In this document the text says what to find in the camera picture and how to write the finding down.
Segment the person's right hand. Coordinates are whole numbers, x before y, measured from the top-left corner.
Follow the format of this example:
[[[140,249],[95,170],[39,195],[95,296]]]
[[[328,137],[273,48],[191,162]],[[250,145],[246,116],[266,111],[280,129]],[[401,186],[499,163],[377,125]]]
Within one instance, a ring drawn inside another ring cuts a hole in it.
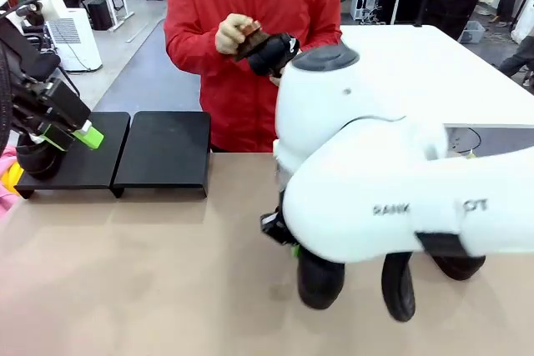
[[[241,43],[245,41],[243,29],[248,27],[253,19],[242,15],[231,13],[219,24],[215,34],[215,48],[223,55],[235,55]]]

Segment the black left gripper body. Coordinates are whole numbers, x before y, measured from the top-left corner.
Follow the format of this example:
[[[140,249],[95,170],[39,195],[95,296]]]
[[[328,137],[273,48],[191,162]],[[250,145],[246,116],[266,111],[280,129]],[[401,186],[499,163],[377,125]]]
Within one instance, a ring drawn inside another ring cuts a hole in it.
[[[42,96],[52,87],[52,83],[33,79],[16,78],[12,82],[12,122],[11,129],[18,134],[27,134],[34,139],[45,139],[50,128],[47,120],[49,106]]]

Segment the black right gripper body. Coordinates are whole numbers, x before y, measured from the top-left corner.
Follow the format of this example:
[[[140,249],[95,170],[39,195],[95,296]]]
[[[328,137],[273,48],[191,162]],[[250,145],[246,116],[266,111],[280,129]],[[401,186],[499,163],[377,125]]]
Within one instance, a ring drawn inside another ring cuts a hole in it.
[[[261,215],[261,232],[280,245],[299,244],[285,223],[281,204],[273,212]]]

